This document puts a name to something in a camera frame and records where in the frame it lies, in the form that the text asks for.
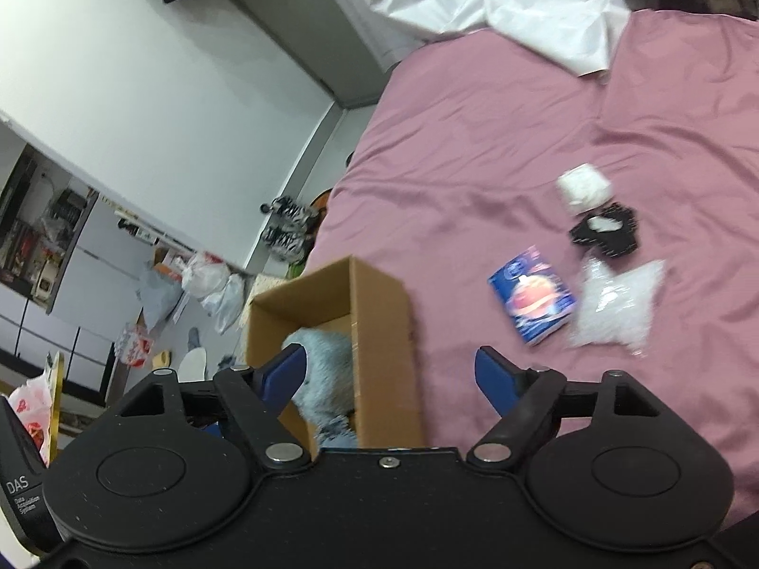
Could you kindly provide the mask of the clear bubble wrap bag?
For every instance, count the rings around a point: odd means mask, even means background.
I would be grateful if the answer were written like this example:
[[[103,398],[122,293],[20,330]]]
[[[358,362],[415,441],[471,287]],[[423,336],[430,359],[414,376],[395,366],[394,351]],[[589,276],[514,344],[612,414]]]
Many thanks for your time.
[[[655,259],[618,274],[602,259],[587,257],[578,306],[570,321],[571,346],[618,344],[633,355],[641,355],[665,268],[662,259]]]

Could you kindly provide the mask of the grey fluffy plush toy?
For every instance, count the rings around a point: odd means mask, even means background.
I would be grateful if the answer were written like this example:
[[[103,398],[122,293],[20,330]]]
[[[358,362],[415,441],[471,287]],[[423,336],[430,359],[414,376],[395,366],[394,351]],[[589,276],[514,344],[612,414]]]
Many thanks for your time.
[[[314,426],[319,448],[353,450],[358,435],[351,428],[355,412],[350,338],[335,331],[301,328],[283,346],[300,344],[306,352],[306,375],[292,398],[305,422]]]

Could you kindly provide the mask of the cardboard box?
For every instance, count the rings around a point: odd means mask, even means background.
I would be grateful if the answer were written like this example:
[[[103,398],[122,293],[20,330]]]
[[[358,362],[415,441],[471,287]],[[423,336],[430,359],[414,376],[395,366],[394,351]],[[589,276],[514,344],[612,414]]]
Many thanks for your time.
[[[426,446],[412,307],[401,281],[346,257],[253,297],[246,361],[260,367],[300,329],[350,340],[350,428],[361,448]]]

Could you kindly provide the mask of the grey plastic bag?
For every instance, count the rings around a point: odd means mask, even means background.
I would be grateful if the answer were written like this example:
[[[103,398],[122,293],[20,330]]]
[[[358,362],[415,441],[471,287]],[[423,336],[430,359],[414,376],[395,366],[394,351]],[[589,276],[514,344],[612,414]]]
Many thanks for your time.
[[[139,276],[136,295],[141,304],[145,328],[153,331],[165,324],[168,316],[174,312],[183,290],[171,277],[154,270],[153,266],[145,265]]]

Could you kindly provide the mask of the white paper ball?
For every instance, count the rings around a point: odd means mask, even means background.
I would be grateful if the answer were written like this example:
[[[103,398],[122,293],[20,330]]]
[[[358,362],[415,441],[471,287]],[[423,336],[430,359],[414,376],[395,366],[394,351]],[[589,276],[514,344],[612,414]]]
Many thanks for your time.
[[[572,214],[595,210],[614,198],[611,181],[589,163],[564,172],[556,180],[556,188]]]

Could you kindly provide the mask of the grey door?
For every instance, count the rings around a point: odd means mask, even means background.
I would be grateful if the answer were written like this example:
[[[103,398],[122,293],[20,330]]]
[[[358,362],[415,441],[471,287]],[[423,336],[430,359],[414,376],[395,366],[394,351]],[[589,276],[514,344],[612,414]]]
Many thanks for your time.
[[[390,71],[425,45],[368,0],[233,0],[343,108],[376,103]]]

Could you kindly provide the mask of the pink bed sheet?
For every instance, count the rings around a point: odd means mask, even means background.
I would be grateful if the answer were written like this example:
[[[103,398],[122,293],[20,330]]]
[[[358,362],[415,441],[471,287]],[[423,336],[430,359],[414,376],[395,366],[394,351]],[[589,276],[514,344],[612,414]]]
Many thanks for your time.
[[[528,347],[489,279],[528,248],[571,288],[582,255],[556,188],[582,163],[636,211],[666,275],[639,353]],[[579,78],[490,31],[395,69],[334,187],[311,267],[355,256],[403,281],[416,316],[427,438],[466,448],[495,422],[473,380],[493,346],[519,365],[631,373],[721,451],[731,515],[758,507],[758,27],[636,12],[606,77]]]

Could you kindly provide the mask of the red white plastic bag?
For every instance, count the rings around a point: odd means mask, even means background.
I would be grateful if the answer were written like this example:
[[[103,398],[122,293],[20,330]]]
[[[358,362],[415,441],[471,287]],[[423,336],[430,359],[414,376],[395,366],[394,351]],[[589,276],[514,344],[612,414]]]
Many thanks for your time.
[[[58,449],[62,389],[62,369],[53,366],[18,386],[8,397],[46,466],[56,457]]]

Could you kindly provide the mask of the dark wall shelf niche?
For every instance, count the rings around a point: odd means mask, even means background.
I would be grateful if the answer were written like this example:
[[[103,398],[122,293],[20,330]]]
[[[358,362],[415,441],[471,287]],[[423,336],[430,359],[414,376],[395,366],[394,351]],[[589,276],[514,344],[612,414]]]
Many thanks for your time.
[[[50,312],[99,193],[27,144],[1,189],[1,282]]]

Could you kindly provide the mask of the black beaded pouch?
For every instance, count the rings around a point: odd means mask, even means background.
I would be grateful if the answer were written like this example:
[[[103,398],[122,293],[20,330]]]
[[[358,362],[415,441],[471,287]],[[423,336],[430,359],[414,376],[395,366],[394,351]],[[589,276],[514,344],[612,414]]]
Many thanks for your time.
[[[636,211],[620,203],[606,204],[584,216],[569,231],[575,245],[596,249],[607,258],[621,258],[638,249]]]

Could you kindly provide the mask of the grey sneaker pair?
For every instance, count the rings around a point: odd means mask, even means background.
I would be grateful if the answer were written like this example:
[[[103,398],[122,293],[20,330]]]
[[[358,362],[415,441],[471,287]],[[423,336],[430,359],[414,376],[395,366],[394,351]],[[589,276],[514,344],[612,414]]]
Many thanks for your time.
[[[282,195],[262,203],[260,211],[269,217],[261,239],[279,261],[300,263],[313,249],[315,230],[322,214],[314,207]]]

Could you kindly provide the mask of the blue tissue packet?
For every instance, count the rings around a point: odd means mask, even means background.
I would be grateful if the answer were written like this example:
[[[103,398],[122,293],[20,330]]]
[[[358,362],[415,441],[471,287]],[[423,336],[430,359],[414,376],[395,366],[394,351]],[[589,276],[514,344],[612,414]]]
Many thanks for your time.
[[[488,279],[522,342],[533,346],[569,324],[573,292],[537,247],[529,247]]]

